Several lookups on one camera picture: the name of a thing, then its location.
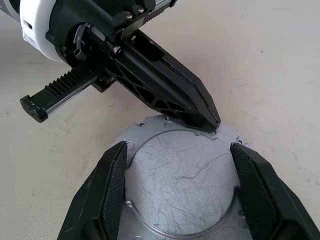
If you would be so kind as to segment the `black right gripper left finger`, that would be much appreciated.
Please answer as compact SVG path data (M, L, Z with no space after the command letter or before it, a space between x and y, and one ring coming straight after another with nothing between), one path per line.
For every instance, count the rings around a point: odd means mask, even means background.
M127 142L104 152L74 195L57 240L117 240L125 196Z

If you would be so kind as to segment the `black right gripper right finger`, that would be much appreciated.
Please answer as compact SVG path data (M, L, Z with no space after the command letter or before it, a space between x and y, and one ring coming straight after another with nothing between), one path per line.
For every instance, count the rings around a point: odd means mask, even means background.
M258 152L236 142L230 152L240 180L242 211L253 240L320 240L298 196Z

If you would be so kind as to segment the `silver round motor lid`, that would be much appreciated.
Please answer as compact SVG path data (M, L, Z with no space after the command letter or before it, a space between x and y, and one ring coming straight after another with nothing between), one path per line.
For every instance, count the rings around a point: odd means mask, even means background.
M184 127L145 118L117 138L127 143L118 240L252 240L230 151L237 130Z

